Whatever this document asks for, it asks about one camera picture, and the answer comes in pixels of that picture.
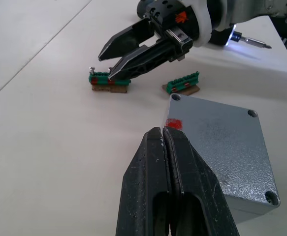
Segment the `white table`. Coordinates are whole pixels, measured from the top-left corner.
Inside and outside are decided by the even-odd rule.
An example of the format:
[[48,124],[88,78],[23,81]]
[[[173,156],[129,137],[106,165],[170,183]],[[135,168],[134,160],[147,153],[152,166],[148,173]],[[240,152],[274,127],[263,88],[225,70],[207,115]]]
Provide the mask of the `white table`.
[[91,0],[0,0],[0,90]]
[[272,50],[192,49],[134,79],[128,94],[92,92],[88,67],[114,65],[97,60],[100,50],[137,21],[137,1],[124,2],[93,0],[0,91],[0,236],[114,235],[123,174],[164,118],[160,87],[196,70],[195,97],[256,110],[264,133],[282,203],[239,224],[241,236],[287,235],[287,52],[270,20],[237,29]]

